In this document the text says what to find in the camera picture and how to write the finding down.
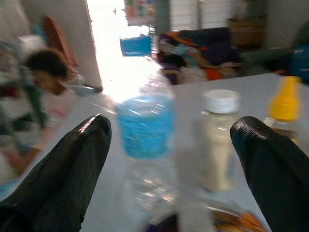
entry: yellow bottle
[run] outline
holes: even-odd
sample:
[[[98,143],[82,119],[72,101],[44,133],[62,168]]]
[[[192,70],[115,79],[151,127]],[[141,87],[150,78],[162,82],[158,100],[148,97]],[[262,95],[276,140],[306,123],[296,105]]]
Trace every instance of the yellow bottle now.
[[[264,123],[275,131],[297,141],[296,122],[299,116],[300,100],[298,98],[299,78],[285,77],[277,95],[270,102],[268,115]]]

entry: white bottle cap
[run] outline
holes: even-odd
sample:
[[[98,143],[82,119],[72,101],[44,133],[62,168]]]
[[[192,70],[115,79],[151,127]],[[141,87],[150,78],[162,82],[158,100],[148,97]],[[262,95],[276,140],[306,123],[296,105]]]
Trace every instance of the white bottle cap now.
[[[240,94],[226,89],[203,92],[204,109],[217,114],[230,114],[240,109]]]

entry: table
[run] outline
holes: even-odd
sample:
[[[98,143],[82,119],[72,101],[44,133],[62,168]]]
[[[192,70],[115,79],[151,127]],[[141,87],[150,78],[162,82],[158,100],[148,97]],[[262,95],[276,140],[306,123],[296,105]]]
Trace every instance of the table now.
[[[201,94],[204,90],[224,88],[235,90],[242,95],[240,116],[255,116],[263,119],[267,113],[270,98],[274,95],[280,76],[264,74],[220,81],[173,86],[176,94],[176,151],[175,160],[180,176],[180,189],[183,199],[214,199],[235,207],[254,212],[266,223],[244,178],[239,162],[236,187],[229,192],[211,194],[195,188],[196,169],[200,151],[200,125],[202,108]],[[309,99],[309,89],[301,86],[302,99]],[[304,101],[300,124],[309,129],[309,101]],[[146,214],[133,201],[126,182],[125,155],[121,148],[115,113],[107,107],[103,94],[85,97],[57,132],[47,149],[33,162],[41,160],[62,136],[85,118],[103,113],[112,123],[112,143],[106,163],[99,176],[89,208],[82,224],[82,232],[137,232]]]

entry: dark hair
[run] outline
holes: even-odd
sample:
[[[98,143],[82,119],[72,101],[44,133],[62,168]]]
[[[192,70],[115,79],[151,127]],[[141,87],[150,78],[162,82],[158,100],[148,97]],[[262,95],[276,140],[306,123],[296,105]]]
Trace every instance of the dark hair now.
[[[30,55],[25,66],[32,71],[45,71],[56,78],[68,76],[68,65],[62,54],[52,49],[41,50]]]

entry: water bottle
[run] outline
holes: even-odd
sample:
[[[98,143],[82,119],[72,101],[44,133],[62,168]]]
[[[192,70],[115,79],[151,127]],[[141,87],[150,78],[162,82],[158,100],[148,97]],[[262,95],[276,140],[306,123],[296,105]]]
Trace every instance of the water bottle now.
[[[131,86],[121,90],[126,97],[115,110],[135,199],[143,209],[155,211],[172,206],[176,198],[171,160],[174,97],[159,66],[136,59],[126,71]]]

